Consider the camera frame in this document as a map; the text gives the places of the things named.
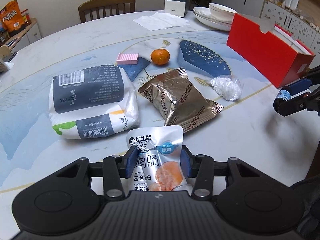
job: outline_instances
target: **orange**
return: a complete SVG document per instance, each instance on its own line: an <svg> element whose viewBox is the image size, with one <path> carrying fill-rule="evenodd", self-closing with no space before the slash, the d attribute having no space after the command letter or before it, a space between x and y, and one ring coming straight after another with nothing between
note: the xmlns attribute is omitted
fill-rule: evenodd
<svg viewBox="0 0 320 240"><path fill-rule="evenodd" d="M170 59L170 53L166 49L156 49L151 53L151 60L156 65L167 64Z"/></svg>

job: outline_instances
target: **wooden chair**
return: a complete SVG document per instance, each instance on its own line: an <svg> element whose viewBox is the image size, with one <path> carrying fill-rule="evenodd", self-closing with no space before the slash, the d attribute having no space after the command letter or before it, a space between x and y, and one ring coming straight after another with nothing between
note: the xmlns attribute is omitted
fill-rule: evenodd
<svg viewBox="0 0 320 240"><path fill-rule="evenodd" d="M113 15L112 7L116 7L116 15L119 14L119 4L122 4L122 13L126 13L125 4L129 3L127 7L130 8L127 12L135 12L136 0L90 0L78 7L81 23L85 23L85 11L89 11L90 20L93 20L93 11L96 11L97 19L100 19L99 8L102 7L103 17L106 17L106 7L109 8L110 16Z"/></svg>

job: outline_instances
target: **gray label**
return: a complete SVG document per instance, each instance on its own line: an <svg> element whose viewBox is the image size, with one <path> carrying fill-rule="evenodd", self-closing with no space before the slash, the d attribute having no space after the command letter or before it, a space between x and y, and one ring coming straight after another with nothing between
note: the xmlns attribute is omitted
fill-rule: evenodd
<svg viewBox="0 0 320 240"><path fill-rule="evenodd" d="M58 114L123 100L124 84L119 67L86 68L84 81L80 73L74 73L53 78L53 103Z"/></svg>
<svg viewBox="0 0 320 240"><path fill-rule="evenodd" d="M114 134L109 114L76 121L81 139L106 137Z"/></svg>

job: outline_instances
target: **white napkin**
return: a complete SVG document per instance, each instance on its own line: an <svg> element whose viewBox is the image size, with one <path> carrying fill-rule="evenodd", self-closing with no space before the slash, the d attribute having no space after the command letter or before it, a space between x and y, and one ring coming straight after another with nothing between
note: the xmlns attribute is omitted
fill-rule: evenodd
<svg viewBox="0 0 320 240"><path fill-rule="evenodd" d="M186 19L180 18L170 13L159 12L156 12L152 16L142 16L134 21L150 31L189 25L187 23L188 20Z"/></svg>

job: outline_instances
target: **open red cardboard box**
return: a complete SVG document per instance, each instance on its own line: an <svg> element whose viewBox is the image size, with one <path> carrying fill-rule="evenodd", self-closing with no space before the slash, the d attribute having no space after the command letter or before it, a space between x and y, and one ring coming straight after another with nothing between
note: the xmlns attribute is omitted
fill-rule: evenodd
<svg viewBox="0 0 320 240"><path fill-rule="evenodd" d="M235 14L227 45L250 62L276 88L301 78L315 54L272 22Z"/></svg>

